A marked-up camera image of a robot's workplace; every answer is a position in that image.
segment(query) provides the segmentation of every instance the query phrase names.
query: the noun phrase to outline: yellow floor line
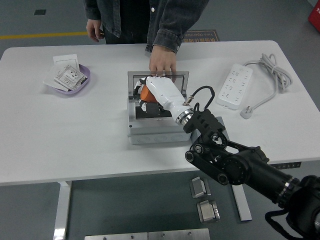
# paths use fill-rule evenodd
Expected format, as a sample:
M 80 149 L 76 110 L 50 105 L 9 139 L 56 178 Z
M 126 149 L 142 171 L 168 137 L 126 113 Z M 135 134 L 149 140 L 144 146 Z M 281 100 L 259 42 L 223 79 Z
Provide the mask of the yellow floor line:
M 88 35 L 88 33 L 86 31 L 76 31 L 76 32 L 56 32 L 56 33 L 5 35 L 5 36 L 0 36 L 0 40 L 1 39 L 28 39 L 28 38 L 83 36 L 83 35 Z

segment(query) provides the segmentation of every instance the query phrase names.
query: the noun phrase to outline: denim jacket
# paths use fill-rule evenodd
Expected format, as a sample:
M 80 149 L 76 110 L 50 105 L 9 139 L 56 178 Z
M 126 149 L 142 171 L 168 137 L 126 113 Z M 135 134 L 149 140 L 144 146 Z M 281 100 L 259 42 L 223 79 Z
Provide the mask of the denim jacket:
M 88 19 L 101 20 L 105 29 L 120 37 L 120 0 L 83 0 Z M 177 53 L 186 31 L 198 21 L 209 0 L 149 0 L 150 22 L 146 51 L 153 45 Z

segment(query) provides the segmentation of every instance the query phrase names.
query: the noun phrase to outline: person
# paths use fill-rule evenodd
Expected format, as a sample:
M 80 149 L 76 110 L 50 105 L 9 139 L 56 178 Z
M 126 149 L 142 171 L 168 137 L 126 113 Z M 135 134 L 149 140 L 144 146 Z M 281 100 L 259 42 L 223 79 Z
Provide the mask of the person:
M 176 54 L 209 0 L 83 0 L 89 38 L 146 43 L 151 72 L 175 72 Z

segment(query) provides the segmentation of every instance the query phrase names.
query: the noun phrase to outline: power outlet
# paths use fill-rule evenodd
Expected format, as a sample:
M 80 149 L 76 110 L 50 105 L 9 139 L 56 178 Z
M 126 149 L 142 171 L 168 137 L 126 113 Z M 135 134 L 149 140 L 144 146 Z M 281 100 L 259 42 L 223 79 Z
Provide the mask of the power outlet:
M 244 97 L 253 70 L 250 67 L 235 63 L 218 95 L 217 103 L 233 110 L 237 110 Z

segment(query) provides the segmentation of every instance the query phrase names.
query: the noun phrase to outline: white table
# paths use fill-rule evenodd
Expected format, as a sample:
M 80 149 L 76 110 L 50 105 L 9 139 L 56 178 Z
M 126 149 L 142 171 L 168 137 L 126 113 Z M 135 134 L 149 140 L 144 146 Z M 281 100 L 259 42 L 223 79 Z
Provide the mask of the white table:
M 193 171 L 185 160 L 190 142 L 131 145 L 127 137 L 128 71 L 148 71 L 144 44 L 16 47 L 0 61 L 0 185 L 63 182 L 142 174 Z M 243 119 L 240 111 L 273 92 L 274 83 L 259 66 L 239 110 L 214 100 L 209 109 L 222 116 L 228 136 L 261 146 L 271 163 L 320 159 L 320 113 L 274 41 L 184 43 L 177 70 L 189 71 L 187 94 L 210 85 L 218 95 L 234 63 L 273 53 L 293 77 L 287 92 Z M 43 84 L 53 56 L 77 54 L 91 81 L 66 96 Z M 194 102 L 204 106 L 209 92 Z

